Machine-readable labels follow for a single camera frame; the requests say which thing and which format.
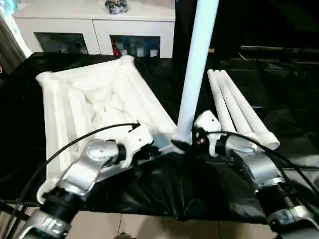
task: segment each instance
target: white vertical pole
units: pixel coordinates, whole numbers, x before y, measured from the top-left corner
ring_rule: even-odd
[[[174,139],[191,143],[191,129],[204,75],[219,0],[198,0],[177,131]]]

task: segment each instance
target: white cabinet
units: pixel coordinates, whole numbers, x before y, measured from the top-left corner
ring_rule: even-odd
[[[174,0],[129,0],[117,15],[103,0],[36,0],[13,17],[32,52],[172,57]]]
[[[86,50],[89,54],[101,53],[91,20],[15,18],[15,21],[32,53],[69,51],[66,47],[78,48],[79,52]]]
[[[111,36],[113,35],[126,37],[154,36],[159,38],[160,57],[172,57],[174,22],[94,20],[93,24],[102,54],[113,55],[111,43]]]

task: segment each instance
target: black plastic sheet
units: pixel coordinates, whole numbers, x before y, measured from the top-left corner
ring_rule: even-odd
[[[36,53],[0,87],[0,199],[14,201],[36,167],[46,160],[42,90],[35,76],[115,59],[112,56]],[[177,122],[186,65],[173,60],[136,60],[160,103]],[[221,62],[257,114],[281,142],[278,152],[319,185],[318,69],[291,64]],[[215,107],[205,74],[196,116]],[[300,176],[287,168],[301,198],[316,204]],[[26,202],[35,203],[37,178]],[[98,183],[85,210],[174,216],[179,220],[264,223],[252,190],[219,158],[204,152],[168,154]]]

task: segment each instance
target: white countertop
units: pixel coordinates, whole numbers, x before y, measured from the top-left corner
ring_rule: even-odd
[[[109,14],[103,0],[36,0],[14,18],[64,18],[128,21],[175,21],[174,0],[128,0],[128,11]]]

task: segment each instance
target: cabinet door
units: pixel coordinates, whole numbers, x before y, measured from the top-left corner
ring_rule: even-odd
[[[161,58],[172,57],[174,22],[94,20],[93,24],[102,54],[113,55],[114,43],[112,46],[111,39],[145,36],[145,41],[148,38],[151,41],[159,40]]]
[[[101,54],[91,20],[16,18],[15,21],[32,52]]]

